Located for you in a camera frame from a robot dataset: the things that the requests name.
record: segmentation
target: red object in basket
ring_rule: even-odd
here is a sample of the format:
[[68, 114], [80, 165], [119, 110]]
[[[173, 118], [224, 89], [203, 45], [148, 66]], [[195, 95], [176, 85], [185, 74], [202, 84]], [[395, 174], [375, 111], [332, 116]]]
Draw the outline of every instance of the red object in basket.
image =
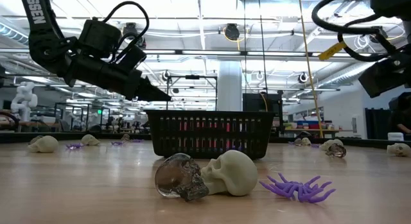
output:
[[320, 129], [320, 125], [319, 125], [319, 124], [308, 125], [308, 127], [309, 127], [310, 129]]

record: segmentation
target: metal frame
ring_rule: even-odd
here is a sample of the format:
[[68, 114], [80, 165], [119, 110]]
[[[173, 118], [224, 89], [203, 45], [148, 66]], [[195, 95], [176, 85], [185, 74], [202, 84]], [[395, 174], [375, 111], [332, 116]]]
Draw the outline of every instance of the metal frame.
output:
[[[172, 78], [177, 78], [171, 85], [170, 85], [170, 80]], [[179, 79], [181, 78], [185, 78], [188, 80], [199, 80], [199, 79], [205, 79], [207, 80], [207, 82], [212, 86], [212, 88], [214, 88], [216, 90], [216, 106], [215, 106], [215, 110], [217, 111], [217, 101], [218, 101], [218, 77], [217, 76], [199, 76], [199, 75], [186, 75], [186, 76], [167, 76], [167, 95], [168, 95], [168, 91], [169, 89], [178, 82]], [[216, 86], [214, 86], [208, 79], [214, 79], [216, 81]]]
[[[81, 113], [81, 115], [80, 115], [80, 120], [82, 121], [83, 120], [83, 115], [85, 115], [84, 114], [84, 110], [85, 110], [85, 108], [83, 108], [83, 107], [79, 107], [79, 106], [74, 106], [73, 104], [76, 104], [76, 105], [87, 105], [87, 117], [86, 117], [86, 119], [85, 119], [85, 127], [86, 127], [86, 129], [88, 128], [88, 124], [89, 124], [89, 112], [90, 112], [90, 110], [92, 110], [92, 109], [101, 109], [101, 116], [100, 116], [100, 126], [102, 127], [103, 126], [103, 111], [104, 110], [106, 110], [106, 109], [108, 109], [109, 110], [109, 117], [110, 117], [110, 112], [111, 112], [111, 109], [110, 108], [107, 108], [107, 107], [103, 107], [103, 106], [93, 106], [93, 105], [91, 105], [91, 104], [89, 104], [89, 103], [55, 103], [55, 106], [54, 106], [54, 114], [55, 114], [55, 116], [56, 116], [56, 114], [57, 114], [57, 106], [58, 105], [63, 105], [63, 106], [65, 106], [65, 107], [72, 107], [72, 109], [71, 109], [71, 112], [74, 114], [74, 108], [80, 108], [81, 110], [82, 110], [82, 113]], [[70, 124], [70, 131], [71, 130], [73, 130], [73, 118], [71, 118], [71, 124]]]

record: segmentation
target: purple octopus toy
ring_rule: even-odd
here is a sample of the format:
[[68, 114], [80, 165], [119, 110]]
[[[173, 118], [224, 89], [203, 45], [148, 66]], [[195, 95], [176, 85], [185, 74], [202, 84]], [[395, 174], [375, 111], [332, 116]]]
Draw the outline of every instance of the purple octopus toy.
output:
[[265, 189], [268, 189], [269, 191], [278, 194], [280, 196], [284, 196], [286, 198], [292, 198], [293, 200], [295, 199], [294, 196], [294, 191], [298, 191], [298, 200], [300, 202], [310, 202], [310, 203], [317, 203], [317, 202], [323, 202], [327, 197], [336, 191], [336, 189], [331, 189], [327, 191], [324, 195], [322, 196], [316, 196], [317, 194], [323, 192], [323, 190], [326, 188], [327, 185], [331, 184], [332, 182], [326, 182], [322, 186], [319, 187], [318, 184], [315, 184], [313, 187], [311, 187], [311, 184], [318, 180], [320, 176], [316, 176], [315, 178], [309, 180], [305, 184], [301, 182], [292, 182], [292, 181], [287, 181], [285, 177], [281, 174], [278, 173], [280, 178], [283, 180], [284, 183], [276, 181], [274, 178], [267, 176], [267, 178], [274, 183], [273, 184], [266, 184], [264, 182], [259, 182]]
[[114, 146], [122, 146], [125, 142], [123, 141], [112, 141], [111, 144]]
[[66, 147], [69, 150], [79, 150], [80, 148], [82, 148], [84, 145], [80, 144], [80, 143], [76, 143], [76, 144], [66, 144]]

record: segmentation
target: glass skull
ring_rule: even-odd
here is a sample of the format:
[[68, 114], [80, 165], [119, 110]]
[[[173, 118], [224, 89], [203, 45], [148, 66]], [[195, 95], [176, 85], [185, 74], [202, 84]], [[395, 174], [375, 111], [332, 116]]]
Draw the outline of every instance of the glass skull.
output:
[[200, 177], [200, 167], [189, 155], [176, 153], [155, 172], [155, 187], [167, 198], [181, 197], [186, 202], [207, 196], [208, 188]]

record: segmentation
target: cable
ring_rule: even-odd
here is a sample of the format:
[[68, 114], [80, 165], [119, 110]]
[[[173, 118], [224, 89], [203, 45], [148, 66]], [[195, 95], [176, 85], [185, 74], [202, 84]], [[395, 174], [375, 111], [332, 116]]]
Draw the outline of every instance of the cable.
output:
[[[148, 27], [150, 26], [150, 20], [149, 20], [149, 18], [148, 18], [148, 15], [147, 15], [146, 10], [144, 10], [144, 8], [143, 8], [140, 4], [138, 4], [138, 3], [136, 3], [136, 2], [133, 2], [133, 1], [125, 1], [125, 2], [122, 2], [122, 3], [118, 4], [118, 5], [109, 13], [109, 15], [108, 15], [102, 22], [107, 22], [107, 21], [114, 15], [114, 13], [115, 13], [118, 9], [120, 9], [122, 6], [129, 5], [129, 4], [134, 5], [134, 6], [137, 6], [137, 7], [140, 9], [140, 11], [143, 13], [143, 15], [144, 15], [144, 17], [145, 17], [145, 19], [146, 19], [146, 27], [145, 27], [145, 28], [141, 31], [141, 33], [138, 34], [138, 35], [133, 39], [133, 41], [131, 41], [131, 42], [128, 44], [128, 46], [116, 57], [116, 60], [115, 60], [115, 61], [118, 61], [118, 60], [121, 59], [127, 52], [129, 52], [130, 49], [132, 49], [132, 47], [133, 47], [135, 44], [137, 44], [137, 41], [147, 32]], [[113, 56], [116, 55], [118, 49], [120, 48], [120, 45], [121, 45], [121, 43], [118, 45], [118, 47], [116, 48], [116, 50], [113, 51]]]
[[311, 89], [313, 91], [314, 95], [314, 105], [315, 105], [315, 111], [317, 112], [317, 118], [319, 120], [319, 128], [320, 128], [320, 137], [324, 138], [324, 135], [322, 133], [322, 125], [321, 125], [321, 117], [320, 117], [320, 112], [319, 112], [319, 105], [317, 103], [317, 94], [315, 93], [314, 90], [314, 84], [313, 84], [313, 78], [311, 77], [311, 68], [310, 68], [310, 58], [308, 57], [308, 44], [307, 44], [307, 37], [306, 37], [306, 27], [304, 25], [304, 16], [302, 16], [302, 2], [300, 2], [300, 12], [301, 12], [301, 25], [302, 25], [302, 33], [304, 34], [304, 46], [306, 50], [306, 58], [307, 58], [307, 66], [308, 66], [308, 74], [310, 76], [310, 84], [311, 84]]
[[330, 24], [326, 21], [323, 21], [322, 19], [320, 19], [318, 15], [319, 10], [332, 1], [334, 0], [322, 0], [314, 7], [313, 12], [311, 14], [311, 18], [313, 19], [313, 22], [316, 25], [326, 30], [339, 32], [339, 33], [347, 33], [347, 34], [355, 34], [355, 35], [369, 35], [369, 34], [380, 33], [379, 29], [376, 29], [376, 28], [348, 28], [346, 26], [339, 26], [339, 25]]
[[[363, 22], [370, 22], [374, 21], [376, 19], [380, 18], [379, 15], [371, 15], [363, 19], [357, 19], [351, 22], [348, 22], [345, 27], [348, 27], [350, 25], [358, 24], [358, 23], [363, 23]], [[395, 47], [388, 42], [384, 36], [382, 36], [380, 33], [377, 33], [375, 38], [380, 42], [380, 44], [388, 51], [386, 54], [380, 54], [380, 55], [372, 55], [372, 56], [363, 56], [358, 53], [356, 53], [354, 50], [352, 50], [350, 47], [346, 46], [344, 50], [348, 55], [351, 57], [355, 58], [356, 60], [363, 61], [363, 62], [376, 62], [378, 60], [381, 60], [383, 58], [387, 58], [391, 52], [395, 51]], [[339, 42], [344, 42], [343, 34], [338, 33], [337, 39]]]
[[264, 100], [264, 104], [265, 104], [265, 112], [268, 112], [268, 106], [267, 106], [267, 100], [264, 97], [264, 94], [262, 92], [259, 93], [261, 95], [261, 97]]
[[263, 46], [263, 61], [264, 61], [264, 80], [265, 80], [265, 91], [268, 95], [268, 85], [267, 85], [267, 69], [265, 67], [265, 48], [264, 48], [264, 32], [263, 32], [263, 15], [261, 14], [261, 0], [258, 0], [258, 7], [259, 7], [259, 20], [261, 26], [261, 43]]

